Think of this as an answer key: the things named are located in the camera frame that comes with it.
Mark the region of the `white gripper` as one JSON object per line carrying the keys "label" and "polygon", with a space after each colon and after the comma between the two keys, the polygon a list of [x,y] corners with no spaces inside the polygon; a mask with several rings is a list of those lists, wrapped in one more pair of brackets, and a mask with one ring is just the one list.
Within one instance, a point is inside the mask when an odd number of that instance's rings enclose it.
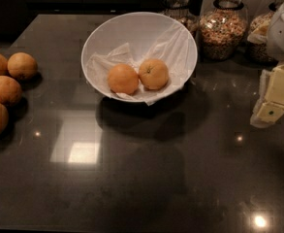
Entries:
{"label": "white gripper", "polygon": [[[271,20],[264,20],[248,35],[253,44],[267,43],[267,53],[277,61],[284,61],[284,2]],[[271,71],[263,70],[260,76],[259,99],[250,124],[257,128],[274,125],[284,116],[284,62]]]}

